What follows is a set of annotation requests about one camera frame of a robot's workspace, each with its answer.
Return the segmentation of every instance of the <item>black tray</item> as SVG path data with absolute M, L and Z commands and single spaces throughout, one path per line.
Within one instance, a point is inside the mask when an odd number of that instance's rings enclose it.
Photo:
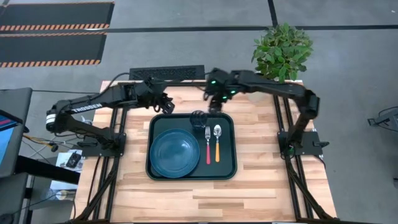
M 205 130 L 194 131 L 189 122 L 190 114 L 160 114 L 155 116 L 149 125 L 148 152 L 146 162 L 146 172 L 154 180 L 176 180 L 160 175 L 153 168 L 149 159 L 150 146 L 154 139 L 162 132 L 179 128 L 191 133 L 198 141 L 200 147 L 200 158 L 196 168 L 188 175 L 177 180 L 226 180 L 232 178 L 236 173 L 236 148 L 234 123 L 227 114 L 218 115 L 208 114 L 207 125 L 211 128 L 210 138 L 210 158 L 211 164 L 206 164 L 206 139 Z M 213 135 L 213 128 L 216 124 L 221 126 L 222 135 L 218 139 L 220 143 L 220 162 L 215 161 L 216 137 Z

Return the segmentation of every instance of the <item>paper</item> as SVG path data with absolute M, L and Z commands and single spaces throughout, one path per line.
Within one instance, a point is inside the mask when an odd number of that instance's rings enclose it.
M 13 130 L 14 128 L 9 128 L 4 131 L 0 131 L 0 164 L 6 153 L 8 142 L 10 141 Z
M 80 159 L 79 163 L 77 164 L 77 166 L 74 169 L 67 167 L 67 162 L 73 152 L 76 152 L 77 154 L 81 155 L 81 150 L 75 150 L 75 149 L 69 150 L 68 152 L 60 152 L 57 157 L 56 166 L 63 167 L 64 169 L 73 170 L 76 172 L 81 172 L 81 169 L 83 168 L 83 158 Z M 77 189 L 77 184 L 69 184 L 69 183 L 65 183 L 65 182 L 61 182 L 61 181 L 57 181 L 57 180 L 52 180 L 50 189 L 51 190 L 75 190 L 75 189 Z

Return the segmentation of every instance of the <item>black floor mat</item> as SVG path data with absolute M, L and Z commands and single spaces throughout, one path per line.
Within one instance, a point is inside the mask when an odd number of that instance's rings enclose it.
M 204 65 L 130 68 L 130 80 L 154 77 L 160 80 L 204 80 Z
M 113 2 L 9 4 L 1 6 L 0 30 L 107 28 Z
M 0 36 L 0 67 L 97 65 L 105 32 Z

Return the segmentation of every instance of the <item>fork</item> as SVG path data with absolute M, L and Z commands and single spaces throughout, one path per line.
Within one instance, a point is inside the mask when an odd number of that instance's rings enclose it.
M 205 130 L 205 138 L 207 140 L 207 148 L 206 148 L 206 163 L 209 165 L 210 164 L 210 145 L 209 145 L 209 140 L 210 140 L 210 126 L 206 126 Z

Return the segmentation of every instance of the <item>concrete floor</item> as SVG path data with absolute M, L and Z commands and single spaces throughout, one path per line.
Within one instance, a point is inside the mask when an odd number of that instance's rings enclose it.
M 297 26 L 398 24 L 398 2 L 394 0 L 274 2 L 278 21 Z M 117 0 L 111 22 L 111 28 L 223 25 L 271 25 L 267 1 Z M 253 69 L 253 39 L 261 33 L 108 34 L 101 64 L 2 68 L 0 77 L 7 81 L 1 82 L 0 88 L 98 91 L 102 80 L 132 67 L 202 64 L 208 71 L 213 67 Z M 398 30 L 307 33 L 314 40 L 315 50 L 306 63 L 308 70 L 299 78 L 322 99 L 315 126 L 321 140 L 330 141 L 324 153 L 337 214 L 343 220 L 396 223 L 398 189 L 392 178 L 398 177 L 397 133 L 370 127 L 366 119 L 377 116 L 384 108 L 397 106 Z M 77 96 L 34 93 L 27 120 L 31 135 L 53 138 L 45 130 L 45 111 L 58 100 Z M 92 113 L 85 116 L 92 118 Z M 32 153 L 22 145 L 22 155 Z M 47 149 L 42 154 L 54 156 Z M 65 221 L 70 210 L 71 207 L 41 209 L 34 212 L 33 223 L 46 223 L 44 217 L 51 223 Z

